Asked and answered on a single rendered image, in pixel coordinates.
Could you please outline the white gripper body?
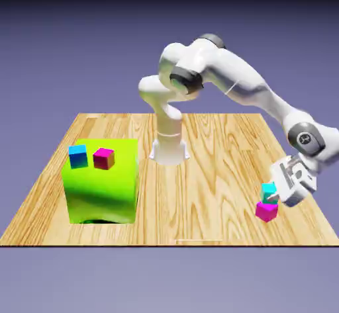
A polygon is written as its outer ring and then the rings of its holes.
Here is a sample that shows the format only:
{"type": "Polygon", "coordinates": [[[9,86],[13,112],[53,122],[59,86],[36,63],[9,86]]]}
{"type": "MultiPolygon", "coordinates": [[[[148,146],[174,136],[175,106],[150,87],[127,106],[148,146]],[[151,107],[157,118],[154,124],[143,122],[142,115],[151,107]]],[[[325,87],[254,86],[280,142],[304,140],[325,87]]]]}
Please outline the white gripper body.
{"type": "Polygon", "coordinates": [[[299,156],[285,156],[269,169],[276,194],[288,207],[294,207],[317,190],[316,175],[299,156]]]}

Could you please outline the small cyan cube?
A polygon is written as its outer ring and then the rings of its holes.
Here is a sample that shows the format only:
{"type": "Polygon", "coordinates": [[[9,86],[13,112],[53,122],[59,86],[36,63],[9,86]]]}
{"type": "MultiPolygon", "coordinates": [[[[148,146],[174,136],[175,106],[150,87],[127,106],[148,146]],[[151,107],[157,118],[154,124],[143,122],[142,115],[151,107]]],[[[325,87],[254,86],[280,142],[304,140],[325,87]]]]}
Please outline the small cyan cube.
{"type": "Polygon", "coordinates": [[[274,182],[271,183],[262,183],[261,191],[260,191],[260,198],[263,203],[269,204],[277,204],[278,201],[266,201],[267,197],[276,193],[277,188],[274,182]]]}

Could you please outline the small magenta cube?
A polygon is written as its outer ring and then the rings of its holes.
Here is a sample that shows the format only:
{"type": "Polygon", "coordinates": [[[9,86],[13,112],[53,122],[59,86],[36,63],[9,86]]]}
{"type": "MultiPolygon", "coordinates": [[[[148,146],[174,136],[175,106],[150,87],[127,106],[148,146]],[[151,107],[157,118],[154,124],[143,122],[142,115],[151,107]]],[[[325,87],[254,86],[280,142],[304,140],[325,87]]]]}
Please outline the small magenta cube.
{"type": "Polygon", "coordinates": [[[264,222],[269,222],[277,216],[278,204],[258,202],[256,204],[256,216],[264,222]]]}
{"type": "Polygon", "coordinates": [[[109,170],[115,164],[115,151],[108,148],[99,148],[93,154],[93,166],[96,169],[109,170]]]}

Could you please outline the small blue cube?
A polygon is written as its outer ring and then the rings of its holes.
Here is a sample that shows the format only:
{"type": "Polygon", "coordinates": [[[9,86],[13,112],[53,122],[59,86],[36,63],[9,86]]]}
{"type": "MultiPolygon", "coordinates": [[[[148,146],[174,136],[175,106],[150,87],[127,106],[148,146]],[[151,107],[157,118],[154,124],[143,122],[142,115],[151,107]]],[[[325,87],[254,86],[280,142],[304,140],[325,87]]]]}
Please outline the small blue cube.
{"type": "Polygon", "coordinates": [[[86,145],[75,145],[68,148],[70,166],[72,169],[88,166],[86,145]]]}

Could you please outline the large lime green box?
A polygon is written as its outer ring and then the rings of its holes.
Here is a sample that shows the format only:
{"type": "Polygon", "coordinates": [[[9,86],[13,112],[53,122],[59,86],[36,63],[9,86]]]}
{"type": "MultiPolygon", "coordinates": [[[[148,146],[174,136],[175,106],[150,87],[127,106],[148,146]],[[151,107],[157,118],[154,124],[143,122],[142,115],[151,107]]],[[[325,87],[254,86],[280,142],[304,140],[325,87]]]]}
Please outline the large lime green box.
{"type": "Polygon", "coordinates": [[[62,181],[72,224],[111,222],[132,224],[138,202],[138,140],[81,138],[74,145],[86,145],[88,166],[72,169],[67,158],[62,181]],[[109,170],[93,166],[99,148],[115,151],[109,170]]]}

